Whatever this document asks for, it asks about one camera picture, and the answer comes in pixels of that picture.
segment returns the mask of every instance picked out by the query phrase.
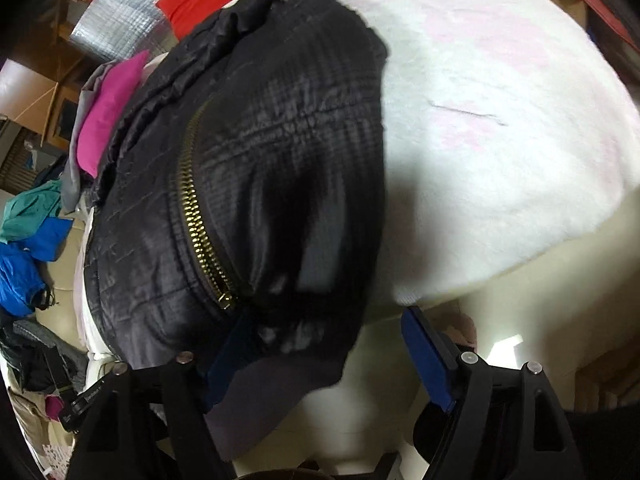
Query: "green fabric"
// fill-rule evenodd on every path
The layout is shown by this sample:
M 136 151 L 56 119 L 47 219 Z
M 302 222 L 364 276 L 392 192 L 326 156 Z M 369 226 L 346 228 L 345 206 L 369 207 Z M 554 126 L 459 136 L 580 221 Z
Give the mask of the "green fabric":
M 47 216 L 60 213 L 60 181 L 49 180 L 42 186 L 15 196 L 4 206 L 0 242 L 24 240 L 36 234 Z

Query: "metal screw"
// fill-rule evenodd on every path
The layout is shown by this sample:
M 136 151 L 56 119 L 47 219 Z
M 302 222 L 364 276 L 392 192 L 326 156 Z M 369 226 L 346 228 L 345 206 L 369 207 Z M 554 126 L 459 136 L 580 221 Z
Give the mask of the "metal screw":
M 542 365 L 536 361 L 529 361 L 527 363 L 527 370 L 529 370 L 529 372 L 534 375 L 538 375 L 540 372 L 542 372 Z
M 468 365 L 474 365 L 478 362 L 478 356 L 473 352 L 462 352 L 460 358 L 462 359 L 463 363 L 466 363 Z
M 193 357 L 193 352 L 180 352 L 175 360 L 181 365 L 186 365 L 193 361 Z
M 114 375 L 125 374 L 127 373 L 127 370 L 129 370 L 129 365 L 127 365 L 126 363 L 116 363 L 113 365 L 113 368 L 111 369 Z

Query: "pink cloth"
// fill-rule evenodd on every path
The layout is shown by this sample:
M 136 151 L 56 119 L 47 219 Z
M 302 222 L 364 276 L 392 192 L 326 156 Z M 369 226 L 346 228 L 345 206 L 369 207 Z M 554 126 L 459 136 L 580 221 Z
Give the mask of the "pink cloth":
M 145 67 L 148 51 L 114 66 L 105 76 L 98 97 L 78 135 L 78 166 L 92 177 L 98 175 L 102 152 L 125 105 L 133 95 Z
M 65 407 L 60 397 L 49 396 L 44 399 L 44 411 L 51 420 L 60 420 L 60 412 Z

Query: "white fluffy blanket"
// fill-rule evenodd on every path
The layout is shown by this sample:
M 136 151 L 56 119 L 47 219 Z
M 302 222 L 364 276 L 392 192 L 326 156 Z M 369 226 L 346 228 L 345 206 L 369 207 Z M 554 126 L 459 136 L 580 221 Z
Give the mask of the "white fluffy blanket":
M 481 282 L 593 231 L 640 181 L 640 117 L 548 0 L 340 0 L 388 45 L 375 303 Z

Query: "silver insulation foil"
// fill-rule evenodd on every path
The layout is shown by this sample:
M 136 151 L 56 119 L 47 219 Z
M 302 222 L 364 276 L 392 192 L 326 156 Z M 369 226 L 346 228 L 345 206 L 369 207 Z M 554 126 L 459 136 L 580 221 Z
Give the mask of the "silver insulation foil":
M 150 58 L 177 42 L 158 0 L 93 0 L 71 33 L 70 42 L 101 60 L 127 59 L 142 50 Z

